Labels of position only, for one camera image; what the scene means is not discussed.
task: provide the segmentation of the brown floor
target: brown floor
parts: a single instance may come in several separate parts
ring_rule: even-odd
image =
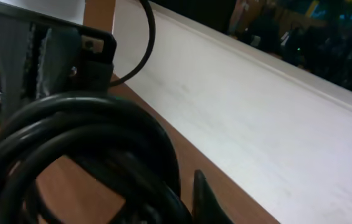
[[[235,223],[278,223],[126,85],[112,88],[110,93],[135,101],[167,130],[179,160],[181,198],[189,209],[193,174],[196,169],[201,169]],[[123,203],[122,198],[65,157],[48,167],[39,176],[38,182],[48,206],[66,223],[105,223]]]

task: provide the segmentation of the white panel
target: white panel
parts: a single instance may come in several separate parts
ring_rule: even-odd
[[[281,223],[352,223],[352,93],[154,9],[155,50],[127,84]],[[148,25],[129,0],[115,13],[121,76]]]
[[[83,24],[85,0],[0,0],[0,2]]]

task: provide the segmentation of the black cable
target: black cable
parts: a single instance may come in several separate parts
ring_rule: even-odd
[[[110,223],[135,217],[192,223],[179,199],[174,149],[158,122],[130,101],[70,92],[32,102],[0,130],[0,224],[37,223],[38,215],[62,223],[46,207],[35,179],[64,155],[125,198]]]
[[[148,0],[140,0],[140,3],[144,8],[146,18],[148,19],[148,26],[150,29],[150,37],[148,39],[148,45],[146,47],[145,54],[141,59],[141,61],[138,63],[138,65],[129,74],[125,75],[124,77],[121,77],[118,80],[111,82],[109,86],[117,86],[133,78],[144,67],[149,57],[151,56],[153,46],[155,43],[155,34],[156,34],[155,17],[153,15],[152,8]]]

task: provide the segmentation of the thin black cable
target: thin black cable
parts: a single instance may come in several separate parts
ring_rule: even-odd
[[[146,47],[145,54],[141,59],[141,61],[138,63],[138,65],[129,74],[125,75],[124,77],[121,77],[118,80],[111,82],[109,86],[117,86],[133,78],[144,67],[149,57],[151,56],[153,46],[155,43],[155,35],[156,35],[155,17],[153,15],[152,8],[148,0],[140,0],[140,3],[144,8],[146,18],[148,19],[148,27],[150,30],[150,37],[148,39],[148,45]]]
[[[152,116],[130,101],[62,93],[25,106],[0,130],[0,224],[35,224],[39,215],[63,223],[35,179],[64,155],[125,198],[111,223],[192,222],[174,149]]]

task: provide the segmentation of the black equipment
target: black equipment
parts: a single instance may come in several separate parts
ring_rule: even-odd
[[[126,203],[109,223],[232,223],[203,173],[193,214],[180,200],[175,151],[160,124],[134,103],[107,95],[116,42],[108,32],[0,4],[0,224],[61,223],[36,177],[66,155]]]

